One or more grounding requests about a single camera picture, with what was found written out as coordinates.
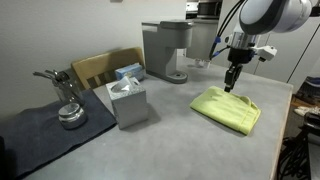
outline white box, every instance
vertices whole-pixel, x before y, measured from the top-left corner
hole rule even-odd
[[[106,84],[119,129],[148,119],[146,90],[136,78]]]

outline gray mat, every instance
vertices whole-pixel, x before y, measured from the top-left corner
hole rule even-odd
[[[111,129],[116,121],[92,90],[83,93],[88,120],[81,127],[65,130],[58,119],[60,102],[27,109],[0,124],[10,177],[21,177],[62,156],[75,146]]]

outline table surface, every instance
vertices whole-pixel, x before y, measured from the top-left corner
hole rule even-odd
[[[224,88],[226,68],[193,66],[179,57],[188,82],[171,84],[147,75],[149,119],[118,127],[36,171],[27,179],[272,179],[289,110],[292,86],[242,73],[233,93],[262,110],[248,136],[190,109],[211,86]],[[95,93],[111,107],[105,86]]]
[[[309,159],[310,159],[310,172],[312,180],[320,180],[320,143],[319,137],[309,134],[310,138],[316,139],[315,142],[309,143]]]

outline yellow cloth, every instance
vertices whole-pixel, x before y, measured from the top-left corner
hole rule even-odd
[[[250,133],[261,113],[248,97],[214,86],[195,98],[190,107],[245,135]]]

